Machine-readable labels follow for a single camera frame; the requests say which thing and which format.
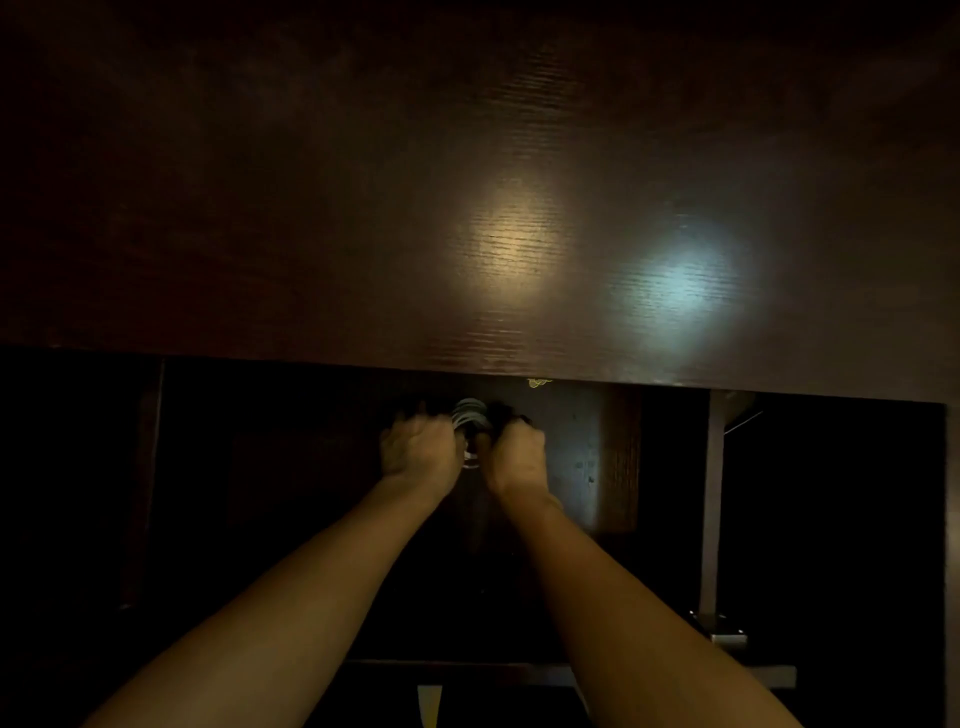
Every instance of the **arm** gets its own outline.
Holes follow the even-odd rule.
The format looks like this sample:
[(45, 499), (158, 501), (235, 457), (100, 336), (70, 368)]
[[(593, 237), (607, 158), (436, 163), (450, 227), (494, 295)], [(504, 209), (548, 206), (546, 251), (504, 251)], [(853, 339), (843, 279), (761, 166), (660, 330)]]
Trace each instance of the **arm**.
[(397, 422), (380, 450), (384, 478), (356, 508), (147, 665), (86, 728), (302, 725), (463, 464), (449, 418)]
[(617, 564), (549, 495), (543, 433), (516, 421), (478, 442), (598, 726), (797, 728), (780, 702)]

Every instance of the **dark wood surface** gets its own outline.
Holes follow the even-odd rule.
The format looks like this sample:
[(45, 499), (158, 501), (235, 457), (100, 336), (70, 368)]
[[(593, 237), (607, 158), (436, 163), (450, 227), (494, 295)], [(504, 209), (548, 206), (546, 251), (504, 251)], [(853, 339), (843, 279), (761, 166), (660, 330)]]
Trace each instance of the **dark wood surface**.
[(947, 5), (5, 4), (0, 340), (960, 394)]

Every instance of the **wrist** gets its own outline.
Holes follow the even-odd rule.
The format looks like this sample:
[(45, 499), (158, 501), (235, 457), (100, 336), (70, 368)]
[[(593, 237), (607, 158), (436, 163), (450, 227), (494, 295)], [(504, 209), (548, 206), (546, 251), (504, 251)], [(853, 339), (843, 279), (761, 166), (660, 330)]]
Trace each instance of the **wrist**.
[(444, 499), (440, 488), (432, 487), (422, 478), (414, 478), (402, 473), (385, 475), (373, 487), (372, 497), (376, 499), (397, 500), (411, 508), (424, 511), (429, 516)]
[(555, 513), (564, 511), (563, 505), (543, 487), (519, 486), (505, 488), (498, 496), (500, 505), (517, 527), (542, 523)]

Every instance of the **forearm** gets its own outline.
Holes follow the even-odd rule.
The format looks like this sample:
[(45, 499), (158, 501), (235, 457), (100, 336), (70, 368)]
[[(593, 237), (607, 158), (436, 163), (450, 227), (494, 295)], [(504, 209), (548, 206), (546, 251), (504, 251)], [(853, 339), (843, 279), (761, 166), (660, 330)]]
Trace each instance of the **forearm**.
[(381, 481), (341, 521), (160, 655), (87, 723), (299, 726), (436, 502)]
[(506, 498), (577, 682), (602, 728), (791, 726), (754, 678), (542, 497)]

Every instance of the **hand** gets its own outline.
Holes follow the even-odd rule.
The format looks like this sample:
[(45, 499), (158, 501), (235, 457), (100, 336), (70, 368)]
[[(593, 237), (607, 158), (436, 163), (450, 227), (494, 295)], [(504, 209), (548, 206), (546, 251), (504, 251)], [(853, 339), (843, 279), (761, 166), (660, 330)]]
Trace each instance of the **hand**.
[(402, 481), (440, 502), (453, 490), (464, 466), (463, 432), (453, 431), (447, 416), (418, 414), (409, 420), (397, 418), (380, 435), (383, 476)]
[(494, 445), (486, 433), (477, 435), (477, 457), (487, 487), (501, 500), (532, 495), (560, 506), (547, 489), (545, 444), (546, 436), (523, 420), (507, 424)]

